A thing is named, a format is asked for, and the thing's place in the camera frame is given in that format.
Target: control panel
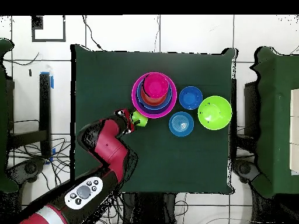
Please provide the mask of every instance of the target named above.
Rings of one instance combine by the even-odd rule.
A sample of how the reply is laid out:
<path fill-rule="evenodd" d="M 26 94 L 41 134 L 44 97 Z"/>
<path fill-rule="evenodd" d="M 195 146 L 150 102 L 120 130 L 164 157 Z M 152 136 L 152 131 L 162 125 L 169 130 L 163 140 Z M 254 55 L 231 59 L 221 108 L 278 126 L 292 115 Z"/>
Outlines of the control panel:
<path fill-rule="evenodd" d="M 71 209 L 81 209 L 97 196 L 102 188 L 103 181 L 100 178 L 88 178 L 65 195 L 65 204 Z"/>

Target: red cup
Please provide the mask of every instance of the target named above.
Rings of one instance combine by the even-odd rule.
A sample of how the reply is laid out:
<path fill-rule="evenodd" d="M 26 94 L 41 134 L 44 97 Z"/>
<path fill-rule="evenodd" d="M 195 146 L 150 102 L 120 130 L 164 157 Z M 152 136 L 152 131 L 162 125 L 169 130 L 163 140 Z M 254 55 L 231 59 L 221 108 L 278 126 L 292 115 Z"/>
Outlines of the red cup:
<path fill-rule="evenodd" d="M 160 104 L 162 104 L 164 102 L 164 100 L 166 99 L 167 94 L 165 96 L 163 96 L 162 98 L 158 98 L 158 99 L 153 99 L 148 97 L 144 91 L 143 88 L 141 87 L 141 98 L 143 99 L 143 101 L 147 104 L 149 104 L 150 106 L 158 106 Z"/>
<path fill-rule="evenodd" d="M 160 73 L 151 73 L 142 83 L 141 97 L 149 105 L 157 106 L 166 99 L 169 83 Z"/>

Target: pink bowl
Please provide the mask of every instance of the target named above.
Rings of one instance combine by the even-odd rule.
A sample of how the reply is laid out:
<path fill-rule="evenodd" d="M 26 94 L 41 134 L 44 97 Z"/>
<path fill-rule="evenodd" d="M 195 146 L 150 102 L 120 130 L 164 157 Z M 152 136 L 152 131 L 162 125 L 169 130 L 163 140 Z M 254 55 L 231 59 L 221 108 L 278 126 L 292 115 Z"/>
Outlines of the pink bowl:
<path fill-rule="evenodd" d="M 167 81 L 169 82 L 169 85 L 171 87 L 171 91 L 172 91 L 172 98 L 171 98 L 171 103 L 169 105 L 169 107 L 163 112 L 163 113 L 159 113 L 159 114 L 148 114 L 146 112 L 144 112 L 142 109 L 140 109 L 140 107 L 138 106 L 137 104 L 137 96 L 136 96 L 136 93 L 137 93 L 137 88 L 138 88 L 138 85 L 139 83 L 148 75 L 148 74 L 161 74 L 163 76 L 165 76 L 167 78 Z M 150 73 L 146 73 L 144 74 L 143 76 L 139 77 L 139 79 L 135 82 L 135 84 L 133 85 L 133 88 L 132 88 L 132 94 L 131 94 L 131 97 L 132 97 L 132 102 L 133 102 L 133 105 L 134 107 L 136 108 L 136 110 L 141 113 L 143 116 L 146 116 L 147 118 L 161 118 L 165 115 L 167 115 L 168 113 L 170 113 L 170 111 L 173 109 L 173 107 L 175 106 L 175 103 L 176 103 L 176 98 L 177 98 L 177 92 L 176 92 L 176 88 L 175 88 L 175 84 L 174 82 L 166 75 L 162 74 L 162 73 L 159 73 L 159 72 L 150 72 Z"/>
<path fill-rule="evenodd" d="M 144 79 L 142 88 L 149 98 L 161 100 L 168 92 L 168 81 L 161 73 L 150 73 Z"/>

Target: blue bowl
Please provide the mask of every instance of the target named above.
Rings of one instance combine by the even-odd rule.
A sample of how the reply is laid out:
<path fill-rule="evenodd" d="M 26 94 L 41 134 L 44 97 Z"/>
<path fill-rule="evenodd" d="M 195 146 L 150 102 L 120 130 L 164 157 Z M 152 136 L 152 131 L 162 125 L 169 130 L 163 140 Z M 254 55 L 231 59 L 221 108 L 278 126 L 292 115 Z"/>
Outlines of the blue bowl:
<path fill-rule="evenodd" d="M 138 88 L 137 88 L 137 99 L 145 108 L 147 108 L 149 110 L 160 110 L 160 109 L 164 108 L 165 106 L 167 106 L 169 102 L 171 102 L 172 92 L 171 92 L 171 87 L 169 86 L 168 92 L 167 92 L 167 97 L 165 98 L 163 103 L 161 103 L 158 106 L 151 106 L 151 105 L 147 104 L 146 102 L 143 101 L 143 99 L 141 97 L 142 83 L 143 83 L 143 80 L 139 83 Z"/>
<path fill-rule="evenodd" d="M 169 120 L 169 129 L 177 137 L 189 135 L 194 127 L 194 121 L 189 113 L 179 111 L 171 116 Z"/>
<path fill-rule="evenodd" d="M 203 101 L 203 94 L 197 87 L 185 87 L 180 92 L 179 101 L 183 108 L 194 110 L 197 109 Z"/>

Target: green object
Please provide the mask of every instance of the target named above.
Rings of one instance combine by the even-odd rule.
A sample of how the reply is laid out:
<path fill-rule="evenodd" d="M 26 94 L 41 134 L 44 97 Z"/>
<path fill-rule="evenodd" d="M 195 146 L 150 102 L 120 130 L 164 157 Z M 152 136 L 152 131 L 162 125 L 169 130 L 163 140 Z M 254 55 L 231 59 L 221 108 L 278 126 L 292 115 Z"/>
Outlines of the green object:
<path fill-rule="evenodd" d="M 209 130 L 220 130 L 231 121 L 230 103 L 220 96 L 210 96 L 202 101 L 198 109 L 200 123 Z"/>
<path fill-rule="evenodd" d="M 291 90 L 299 88 L 299 56 L 281 55 L 273 48 L 260 47 L 252 68 L 259 78 L 257 152 L 262 172 L 252 185 L 265 198 L 278 193 L 298 194 L 299 176 L 291 175 L 289 143 Z"/>
<path fill-rule="evenodd" d="M 132 121 L 135 123 L 136 121 L 140 120 L 140 123 L 137 126 L 145 127 L 148 121 L 146 116 L 143 116 L 139 111 L 133 112 Z"/>
<path fill-rule="evenodd" d="M 112 115 L 116 109 L 132 107 L 133 84 L 151 71 L 169 76 L 177 92 L 192 85 L 206 97 L 231 98 L 231 65 L 236 55 L 232 48 L 223 55 L 207 55 L 102 52 L 75 45 L 75 52 L 76 135 L 85 125 Z M 227 184 L 228 126 L 215 132 L 195 121 L 192 133 L 178 138 L 169 130 L 169 119 L 178 111 L 187 111 L 197 119 L 197 111 L 184 109 L 177 99 L 168 115 L 121 138 L 138 155 L 135 171 L 121 191 L 232 193 Z M 98 165 L 76 143 L 75 175 Z"/>
<path fill-rule="evenodd" d="M 18 185 L 7 178 L 5 170 L 8 162 L 8 102 L 6 95 L 6 72 L 2 64 L 4 55 L 13 49 L 13 42 L 0 38 L 0 191 L 15 193 L 19 190 Z"/>

